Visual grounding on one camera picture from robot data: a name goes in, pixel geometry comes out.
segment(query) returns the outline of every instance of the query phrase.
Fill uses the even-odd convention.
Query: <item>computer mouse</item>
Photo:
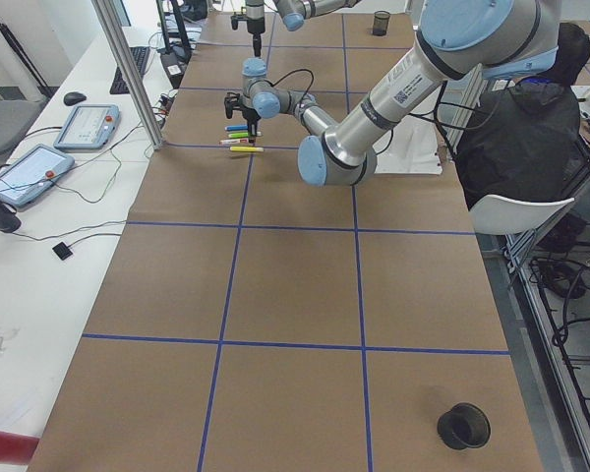
[[[79,91],[69,91],[63,96],[63,103],[64,105],[72,106],[86,99],[88,98]]]

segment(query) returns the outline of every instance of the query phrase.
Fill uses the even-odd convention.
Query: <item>black jacket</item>
[[[579,104],[572,90],[526,80],[482,94],[477,110],[468,127],[488,121],[463,133],[455,159],[468,207],[488,194],[527,202],[557,200],[571,161],[581,155],[576,145]]]

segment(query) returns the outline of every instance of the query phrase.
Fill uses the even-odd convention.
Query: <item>keyboard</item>
[[[143,77],[147,71],[148,52],[150,51],[150,48],[148,46],[134,46],[129,49],[131,49],[131,54],[134,56],[138,72],[140,72],[140,75]],[[109,93],[112,95],[129,93],[129,88],[127,87],[125,80],[122,78],[122,72],[120,72],[119,67],[116,67],[116,74],[114,75],[114,81],[111,84]]]

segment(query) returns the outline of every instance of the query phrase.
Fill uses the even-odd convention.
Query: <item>gray chair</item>
[[[27,100],[5,100],[0,95],[0,166],[26,135],[42,105]]]

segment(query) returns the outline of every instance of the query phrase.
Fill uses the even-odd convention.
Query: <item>black bag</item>
[[[180,10],[181,16],[186,20],[202,20],[207,17],[207,0],[184,0],[184,6]]]

